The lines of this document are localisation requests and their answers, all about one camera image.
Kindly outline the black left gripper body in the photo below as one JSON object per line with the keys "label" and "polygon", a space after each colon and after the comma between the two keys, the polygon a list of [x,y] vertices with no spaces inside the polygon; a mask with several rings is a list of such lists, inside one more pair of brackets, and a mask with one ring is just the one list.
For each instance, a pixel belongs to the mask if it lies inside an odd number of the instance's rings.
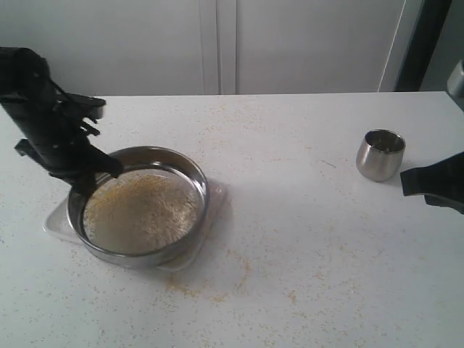
{"label": "black left gripper body", "polygon": [[16,104],[14,123],[24,138],[14,149],[47,172],[84,171],[85,149],[91,143],[88,135],[99,135],[97,129],[83,121],[85,118],[67,116],[60,104],[45,110],[32,104]]}

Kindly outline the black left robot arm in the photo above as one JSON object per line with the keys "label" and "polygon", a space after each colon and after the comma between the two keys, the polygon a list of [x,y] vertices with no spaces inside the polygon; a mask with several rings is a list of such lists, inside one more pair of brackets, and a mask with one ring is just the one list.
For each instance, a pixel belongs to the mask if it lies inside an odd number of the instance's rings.
{"label": "black left robot arm", "polygon": [[51,78],[47,61],[27,48],[1,48],[1,106],[24,138],[15,146],[78,193],[96,190],[96,175],[116,178],[123,165],[91,144],[105,100],[71,94]]}

